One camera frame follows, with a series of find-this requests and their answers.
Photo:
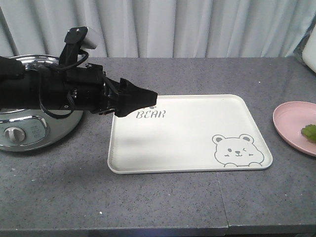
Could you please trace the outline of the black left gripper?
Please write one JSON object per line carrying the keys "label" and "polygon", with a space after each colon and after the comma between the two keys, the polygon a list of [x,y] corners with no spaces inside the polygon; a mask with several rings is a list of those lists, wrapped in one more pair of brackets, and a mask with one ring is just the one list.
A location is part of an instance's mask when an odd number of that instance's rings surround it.
{"label": "black left gripper", "polygon": [[110,80],[101,65],[79,66],[38,66],[38,105],[49,116],[58,116],[54,110],[90,111],[93,114],[114,113],[122,118],[141,108],[154,106],[158,94],[135,86],[121,78]]}

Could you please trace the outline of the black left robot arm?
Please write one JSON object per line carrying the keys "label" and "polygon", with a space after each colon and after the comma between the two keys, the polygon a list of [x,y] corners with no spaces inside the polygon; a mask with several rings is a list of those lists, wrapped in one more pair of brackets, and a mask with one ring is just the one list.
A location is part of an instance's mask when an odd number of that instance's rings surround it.
{"label": "black left robot arm", "polygon": [[23,64],[16,58],[0,59],[2,109],[40,109],[54,119],[65,119],[75,111],[121,118],[154,106],[157,98],[156,92],[126,79],[111,80],[97,64],[59,68],[35,60]]}

